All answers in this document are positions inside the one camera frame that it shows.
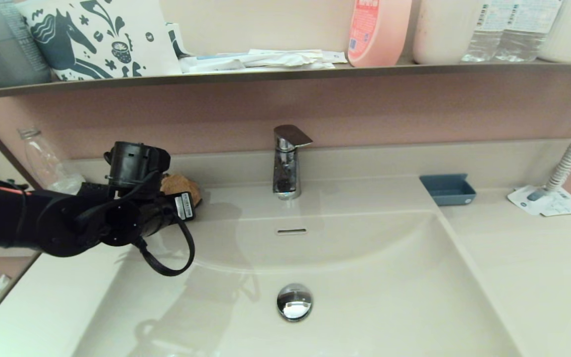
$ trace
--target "blue soap dish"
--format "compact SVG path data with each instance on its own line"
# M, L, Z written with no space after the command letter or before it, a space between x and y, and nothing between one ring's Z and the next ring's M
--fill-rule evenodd
M466 181L467 174L420 176L422 185L438 206L468 205L477 192Z

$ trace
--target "pink bottle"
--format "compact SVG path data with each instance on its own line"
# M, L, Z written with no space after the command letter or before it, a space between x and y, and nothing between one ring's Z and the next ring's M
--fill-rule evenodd
M398 63L404 48L412 0L356 0L349 33L349 61L354 67Z

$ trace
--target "pink bottle label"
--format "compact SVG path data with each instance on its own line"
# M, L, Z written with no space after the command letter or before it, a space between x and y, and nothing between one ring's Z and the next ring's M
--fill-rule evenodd
M371 43L378 24L379 0L356 0L356 9L349 34L349 56L362 56Z

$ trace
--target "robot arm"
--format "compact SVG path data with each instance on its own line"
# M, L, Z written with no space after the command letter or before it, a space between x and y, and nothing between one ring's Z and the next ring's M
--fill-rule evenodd
M71 257L101 242L133 244L158 273L177 276L186 271L195 257L195 245L177 214L176 197L181 194L160 192L169 154L143 144L117 142L105 153L105 160L111 164L109 185L86 183L76 196L49 190L25 192L23 187L0 181L0 246ZM188 263L180 270L158 262L143 239L173 223L181 228L190 251Z

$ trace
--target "shelf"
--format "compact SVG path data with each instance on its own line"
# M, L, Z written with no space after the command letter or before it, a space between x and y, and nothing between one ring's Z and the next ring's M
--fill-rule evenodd
M571 64L537 60L531 63L470 63L458 65L416 65L406 63L394 67L354 68L338 65L336 69L288 70L279 72L243 72L222 74L169 75L163 77L130 77L97 79L90 81L54 82L1 88L0 97L13 97L38 93L92 90L100 88L126 88L160 86L168 84L229 83L254 81L283 81L292 79L325 79L345 77L380 77L391 75L454 74L486 72L571 72Z

